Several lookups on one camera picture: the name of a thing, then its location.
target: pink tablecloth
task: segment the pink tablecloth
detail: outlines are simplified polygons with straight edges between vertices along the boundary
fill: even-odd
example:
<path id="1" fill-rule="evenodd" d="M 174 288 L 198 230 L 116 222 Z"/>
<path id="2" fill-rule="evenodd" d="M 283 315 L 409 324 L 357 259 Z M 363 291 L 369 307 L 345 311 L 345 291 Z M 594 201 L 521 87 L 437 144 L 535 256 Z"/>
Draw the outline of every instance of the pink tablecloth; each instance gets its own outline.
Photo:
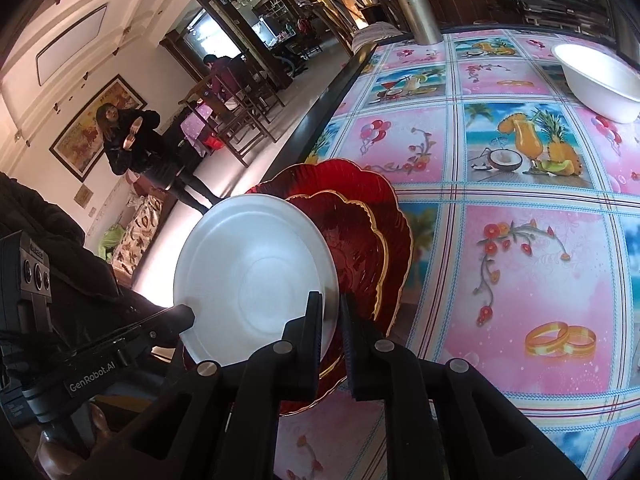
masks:
<path id="1" fill-rule="evenodd" d="M 211 108 L 204 103 L 198 106 L 197 110 L 205 119 L 208 119 L 212 112 Z M 196 114 L 191 113 L 182 121 L 180 127 L 184 133 L 184 138 L 189 141 L 190 145 L 194 147 L 200 156 L 205 156 L 207 154 L 207 150 L 198 140 L 198 136 L 204 128 L 202 120 Z"/>

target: tablecloth pattern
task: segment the tablecloth pattern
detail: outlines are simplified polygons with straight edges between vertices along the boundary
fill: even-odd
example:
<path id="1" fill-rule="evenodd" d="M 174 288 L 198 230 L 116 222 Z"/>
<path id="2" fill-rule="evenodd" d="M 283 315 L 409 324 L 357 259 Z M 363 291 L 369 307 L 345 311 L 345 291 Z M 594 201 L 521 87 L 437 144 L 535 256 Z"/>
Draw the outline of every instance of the tablecloth pattern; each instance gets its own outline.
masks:
<path id="1" fill-rule="evenodd" d="M 600 480 L 640 433 L 640 121 L 614 124 L 575 99 L 550 50 L 565 42 L 609 52 L 517 30 L 381 47 L 309 161 L 348 158 L 393 184 L 419 254 L 402 296 L 401 311 L 416 311 L 406 346 L 467 359 Z M 535 134 L 501 133 L 514 114 Z M 495 170 L 487 150 L 522 164 Z M 595 352 L 527 354 L 527 334 L 549 322 L 593 331 Z M 280 419 L 275 472 L 386 478 L 384 435 L 382 404 L 342 384 Z"/>

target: white plate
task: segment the white plate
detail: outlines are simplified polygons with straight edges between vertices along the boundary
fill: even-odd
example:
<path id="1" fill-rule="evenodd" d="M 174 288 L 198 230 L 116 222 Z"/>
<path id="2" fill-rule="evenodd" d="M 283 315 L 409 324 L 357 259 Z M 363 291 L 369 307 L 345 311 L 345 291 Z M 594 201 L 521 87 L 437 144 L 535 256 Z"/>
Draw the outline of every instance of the white plate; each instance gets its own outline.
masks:
<path id="1" fill-rule="evenodd" d="M 640 76 L 598 50 L 573 43 L 551 52 L 562 64 L 569 88 L 582 104 L 607 119 L 632 123 L 640 113 Z"/>
<path id="2" fill-rule="evenodd" d="M 196 317 L 182 341 L 197 363 L 244 361 L 305 315 L 312 290 L 324 299 L 324 356 L 338 319 L 338 277 L 320 231 L 279 198 L 227 198 L 198 222 L 178 258 L 174 304 Z"/>

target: picture frame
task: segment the picture frame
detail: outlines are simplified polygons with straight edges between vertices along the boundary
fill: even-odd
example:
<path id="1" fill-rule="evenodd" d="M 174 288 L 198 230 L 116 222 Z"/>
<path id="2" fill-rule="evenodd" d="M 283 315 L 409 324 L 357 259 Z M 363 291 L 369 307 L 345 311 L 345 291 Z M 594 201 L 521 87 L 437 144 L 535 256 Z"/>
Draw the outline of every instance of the picture frame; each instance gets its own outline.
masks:
<path id="1" fill-rule="evenodd" d="M 146 107 L 146 101 L 118 74 L 71 119 L 49 151 L 80 182 L 85 181 L 104 153 L 95 113 L 105 103 L 112 103 L 118 108 Z"/>

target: stainless steel container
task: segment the stainless steel container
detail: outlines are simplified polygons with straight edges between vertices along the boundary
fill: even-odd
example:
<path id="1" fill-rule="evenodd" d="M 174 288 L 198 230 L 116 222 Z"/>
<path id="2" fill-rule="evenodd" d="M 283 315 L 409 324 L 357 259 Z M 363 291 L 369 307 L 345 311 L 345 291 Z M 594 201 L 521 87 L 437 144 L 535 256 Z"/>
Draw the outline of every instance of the stainless steel container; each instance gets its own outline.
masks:
<path id="1" fill-rule="evenodd" d="M 398 3 L 414 34 L 415 43 L 430 45 L 442 41 L 429 0 L 398 0 Z"/>

